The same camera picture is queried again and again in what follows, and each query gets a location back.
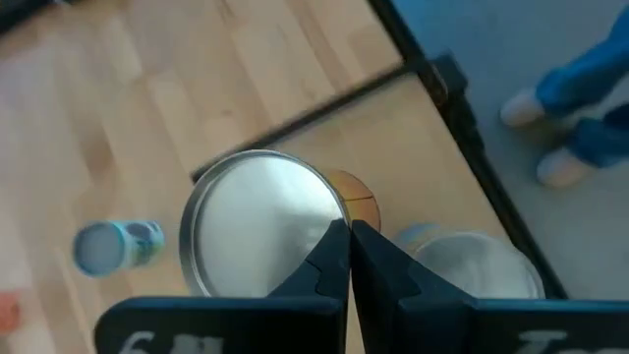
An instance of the red object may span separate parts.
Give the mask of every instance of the red object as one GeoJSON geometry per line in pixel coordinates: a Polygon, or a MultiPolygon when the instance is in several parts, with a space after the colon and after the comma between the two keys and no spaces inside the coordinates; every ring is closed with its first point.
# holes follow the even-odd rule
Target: red object
{"type": "Polygon", "coordinates": [[[8,334],[20,325],[20,302],[17,292],[0,292],[0,334],[8,334]]]}

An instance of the gray carpet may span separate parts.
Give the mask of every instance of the gray carpet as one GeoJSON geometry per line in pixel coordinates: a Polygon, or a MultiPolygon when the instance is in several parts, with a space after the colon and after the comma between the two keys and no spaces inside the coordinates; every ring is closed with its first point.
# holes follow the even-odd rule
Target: gray carpet
{"type": "MultiPolygon", "coordinates": [[[[429,56],[450,50],[470,81],[468,99],[487,155],[573,298],[629,299],[629,164],[565,190],[535,180],[563,126],[512,131],[501,103],[605,37],[625,0],[394,0],[429,56]]],[[[601,106],[629,100],[623,82],[601,106]]]]}

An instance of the shoe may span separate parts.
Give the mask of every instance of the shoe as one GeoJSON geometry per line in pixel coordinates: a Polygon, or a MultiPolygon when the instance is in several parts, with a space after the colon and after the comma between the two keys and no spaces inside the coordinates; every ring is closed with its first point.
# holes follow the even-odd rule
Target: shoe
{"type": "Polygon", "coordinates": [[[538,180],[549,187],[566,187],[596,170],[594,166],[580,160],[568,148],[562,147],[542,158],[538,165],[538,180]]]}
{"type": "Polygon", "coordinates": [[[500,109],[500,120],[509,127],[521,127],[545,116],[535,90],[527,88],[506,101],[500,109]]]}

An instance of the silver lid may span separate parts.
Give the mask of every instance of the silver lid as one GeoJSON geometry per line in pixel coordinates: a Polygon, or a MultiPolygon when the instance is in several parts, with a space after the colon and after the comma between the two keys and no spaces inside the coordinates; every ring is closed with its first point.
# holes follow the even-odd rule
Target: silver lid
{"type": "Polygon", "coordinates": [[[347,220],[340,199],[305,162],[270,150],[236,153],[206,171],[188,201],[184,275],[198,295],[266,296],[338,218],[347,220]]]}
{"type": "Polygon", "coordinates": [[[518,250],[472,232],[427,241],[415,259],[435,274],[477,298],[542,299],[537,270],[518,250]]]}

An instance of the jar lid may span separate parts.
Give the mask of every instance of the jar lid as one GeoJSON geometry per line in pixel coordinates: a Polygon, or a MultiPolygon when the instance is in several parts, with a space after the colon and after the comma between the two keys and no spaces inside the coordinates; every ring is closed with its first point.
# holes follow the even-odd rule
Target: jar lid
{"type": "Polygon", "coordinates": [[[199,179],[182,218],[180,257],[192,292],[264,297],[346,212],[331,185],[296,157],[233,154],[199,179]]]}

